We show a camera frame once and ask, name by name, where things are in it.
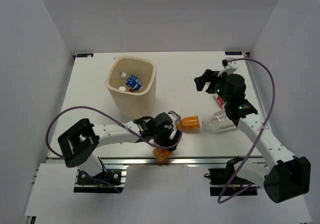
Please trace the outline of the orange bottle table edge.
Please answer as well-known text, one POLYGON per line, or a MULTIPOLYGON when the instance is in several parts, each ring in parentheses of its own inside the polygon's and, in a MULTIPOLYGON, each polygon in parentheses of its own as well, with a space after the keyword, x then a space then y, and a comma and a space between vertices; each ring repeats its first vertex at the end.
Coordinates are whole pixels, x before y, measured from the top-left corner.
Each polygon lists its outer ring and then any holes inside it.
POLYGON ((157 163, 165 162, 169 157, 171 157, 176 151, 167 150, 162 148, 155 148, 152 153, 157 163))

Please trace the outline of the orange bottle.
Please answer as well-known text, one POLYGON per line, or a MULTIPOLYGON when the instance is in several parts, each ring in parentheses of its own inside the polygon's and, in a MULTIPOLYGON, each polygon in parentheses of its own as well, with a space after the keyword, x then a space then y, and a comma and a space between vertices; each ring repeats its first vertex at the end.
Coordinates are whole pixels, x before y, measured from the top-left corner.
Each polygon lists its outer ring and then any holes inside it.
POLYGON ((197 130, 200 128, 199 117, 196 116, 188 116, 181 119, 181 121, 177 120, 175 126, 178 130, 183 129, 187 131, 197 130))

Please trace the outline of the large clear ribbed bottle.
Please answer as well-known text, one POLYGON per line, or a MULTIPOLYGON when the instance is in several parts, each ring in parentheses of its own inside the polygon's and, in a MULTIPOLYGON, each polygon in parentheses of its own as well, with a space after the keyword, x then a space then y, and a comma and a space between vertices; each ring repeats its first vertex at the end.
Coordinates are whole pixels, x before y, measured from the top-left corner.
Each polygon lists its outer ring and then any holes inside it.
POLYGON ((235 124, 227 117, 224 110, 215 112, 202 121, 202 127, 207 133, 219 133, 235 128, 235 124))

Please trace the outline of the blue label bottle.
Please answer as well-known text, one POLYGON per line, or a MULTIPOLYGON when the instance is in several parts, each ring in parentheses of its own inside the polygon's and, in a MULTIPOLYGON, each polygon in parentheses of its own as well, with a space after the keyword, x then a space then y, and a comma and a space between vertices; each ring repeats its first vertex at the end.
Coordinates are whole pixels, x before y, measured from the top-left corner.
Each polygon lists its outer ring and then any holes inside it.
POLYGON ((130 92, 138 92, 141 89, 143 83, 135 75, 133 75, 133 74, 128 75, 125 72, 121 72, 120 77, 122 79, 124 79, 124 82, 125 82, 126 86, 129 88, 130 92))

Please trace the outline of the small red label bottle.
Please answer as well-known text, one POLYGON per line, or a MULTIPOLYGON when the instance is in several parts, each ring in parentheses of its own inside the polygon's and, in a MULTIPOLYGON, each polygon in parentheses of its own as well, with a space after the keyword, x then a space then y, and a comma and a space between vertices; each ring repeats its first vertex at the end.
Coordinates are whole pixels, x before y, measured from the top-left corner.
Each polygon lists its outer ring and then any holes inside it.
POLYGON ((118 90, 121 92, 130 92, 130 89, 127 86, 120 86, 118 90))

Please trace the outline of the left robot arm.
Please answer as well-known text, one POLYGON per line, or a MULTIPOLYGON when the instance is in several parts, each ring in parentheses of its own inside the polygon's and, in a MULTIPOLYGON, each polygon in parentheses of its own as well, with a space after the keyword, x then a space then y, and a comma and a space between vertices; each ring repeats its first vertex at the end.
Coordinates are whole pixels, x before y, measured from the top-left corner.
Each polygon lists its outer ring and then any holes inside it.
POLYGON ((182 137, 177 120, 173 113, 165 112, 115 124, 93 124, 83 118, 61 134, 58 143, 68 168, 87 163, 95 149, 106 145, 145 142, 172 152, 182 137))

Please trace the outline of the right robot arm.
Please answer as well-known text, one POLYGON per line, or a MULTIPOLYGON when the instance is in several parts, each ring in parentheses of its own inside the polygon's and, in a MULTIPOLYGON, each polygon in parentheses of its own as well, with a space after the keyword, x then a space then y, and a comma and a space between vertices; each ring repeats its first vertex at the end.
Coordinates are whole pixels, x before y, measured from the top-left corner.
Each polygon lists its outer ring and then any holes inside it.
POLYGON ((246 99, 245 79, 235 73, 207 69, 194 79, 197 91, 209 84, 206 92, 216 94, 224 102, 226 116, 255 145, 267 166, 236 157, 227 162, 226 179, 236 184, 242 179, 261 187, 275 203, 295 198, 309 192, 311 163, 289 151, 267 129, 257 109, 246 99))

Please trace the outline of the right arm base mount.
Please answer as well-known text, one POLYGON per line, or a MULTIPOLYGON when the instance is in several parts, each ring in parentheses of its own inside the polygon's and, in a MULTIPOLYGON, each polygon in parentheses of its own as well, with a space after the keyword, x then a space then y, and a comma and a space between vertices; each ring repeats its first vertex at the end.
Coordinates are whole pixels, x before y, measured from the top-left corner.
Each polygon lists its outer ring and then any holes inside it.
MULTIPOLYGON (((243 157, 237 156, 229 160, 224 168, 210 168, 208 170, 208 173, 205 173, 203 175, 204 178, 209 180, 209 191, 211 197, 218 197, 220 195, 221 191, 223 190, 223 187, 236 170, 235 164, 240 164, 243 161, 243 159, 243 157)), ((237 176, 232 180, 232 182, 224 192, 223 196, 232 196, 238 191, 244 190, 249 185, 251 186, 239 195, 257 196, 258 189, 260 188, 260 186, 255 186, 252 182, 237 176)))

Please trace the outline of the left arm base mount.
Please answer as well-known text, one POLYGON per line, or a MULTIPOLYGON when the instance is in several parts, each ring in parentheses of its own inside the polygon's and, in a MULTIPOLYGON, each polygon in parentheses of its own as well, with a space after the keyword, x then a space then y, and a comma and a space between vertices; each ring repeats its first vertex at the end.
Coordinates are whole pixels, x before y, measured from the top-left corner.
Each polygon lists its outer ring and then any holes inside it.
POLYGON ((88 176, 77 168, 73 192, 87 194, 120 194, 126 181, 126 166, 105 164, 103 171, 95 176, 88 176))

